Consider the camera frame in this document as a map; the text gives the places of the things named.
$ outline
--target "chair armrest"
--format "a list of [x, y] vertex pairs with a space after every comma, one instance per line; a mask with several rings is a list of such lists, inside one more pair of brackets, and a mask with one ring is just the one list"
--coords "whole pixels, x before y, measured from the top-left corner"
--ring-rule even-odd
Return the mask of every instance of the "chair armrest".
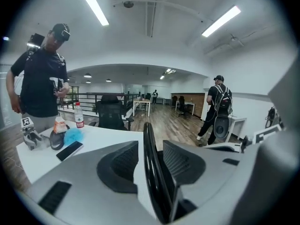
[[89, 124], [89, 126], [92, 126], [92, 127], [94, 127], [96, 125], [96, 122], [91, 122], [90, 124]]
[[126, 120], [127, 120], [128, 122], [133, 122], [133, 121], [134, 121], [134, 119], [133, 119], [132, 117], [126, 118]]

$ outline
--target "red label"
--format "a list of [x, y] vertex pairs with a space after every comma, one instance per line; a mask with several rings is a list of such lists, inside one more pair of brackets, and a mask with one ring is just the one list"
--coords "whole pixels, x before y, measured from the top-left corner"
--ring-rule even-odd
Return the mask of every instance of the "red label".
[[77, 126], [77, 128], [82, 128], [82, 127], [84, 127], [84, 122], [77, 122], [76, 126]]

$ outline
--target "smartphone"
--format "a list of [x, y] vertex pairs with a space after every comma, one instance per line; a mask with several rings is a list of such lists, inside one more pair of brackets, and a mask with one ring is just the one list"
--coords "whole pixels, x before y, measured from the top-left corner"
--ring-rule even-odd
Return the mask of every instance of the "smartphone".
[[80, 142], [74, 142], [71, 145], [67, 146], [64, 150], [60, 151], [56, 154], [57, 158], [62, 162], [66, 160], [68, 157], [75, 154], [79, 149], [83, 147], [83, 144]]

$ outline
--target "hand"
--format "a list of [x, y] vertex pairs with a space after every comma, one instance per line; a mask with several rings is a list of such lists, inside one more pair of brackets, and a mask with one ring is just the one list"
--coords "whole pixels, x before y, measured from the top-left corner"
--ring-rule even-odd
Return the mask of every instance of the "hand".
[[20, 107], [20, 98], [18, 95], [15, 93], [9, 95], [10, 98], [10, 103], [11, 103], [11, 108], [16, 112], [16, 113], [22, 113], [21, 107]]
[[69, 92], [69, 87], [62, 87], [59, 91], [55, 92], [55, 96], [59, 98], [64, 98], [66, 94]]

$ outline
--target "wooden floor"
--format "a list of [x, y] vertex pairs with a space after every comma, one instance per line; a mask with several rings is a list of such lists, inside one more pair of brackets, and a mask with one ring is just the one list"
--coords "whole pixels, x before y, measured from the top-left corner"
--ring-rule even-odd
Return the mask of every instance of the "wooden floor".
[[[75, 121], [73, 113], [60, 112], [65, 120]], [[145, 122], [150, 122], [153, 126], [156, 146], [158, 150], [163, 149], [163, 140], [174, 140], [191, 146], [197, 146], [197, 134], [200, 131], [203, 122], [191, 114], [187, 117], [178, 117], [179, 111], [171, 109], [168, 105], [155, 104], [151, 105], [150, 117], [144, 110], [136, 110], [134, 122], [131, 124], [131, 131], [143, 131]], [[85, 124], [92, 121], [98, 121], [97, 118], [84, 117]], [[210, 136], [210, 131], [204, 136], [203, 144], [207, 143]], [[230, 142], [236, 143], [238, 140], [231, 137]], [[26, 190], [30, 186], [30, 182], [22, 169], [20, 160], [16, 151], [16, 146], [23, 142], [23, 135], [20, 124], [12, 126], [0, 132], [1, 144], [1, 162], [10, 178], [13, 186], [18, 190]], [[222, 140], [216, 139], [214, 143], [221, 143]]]

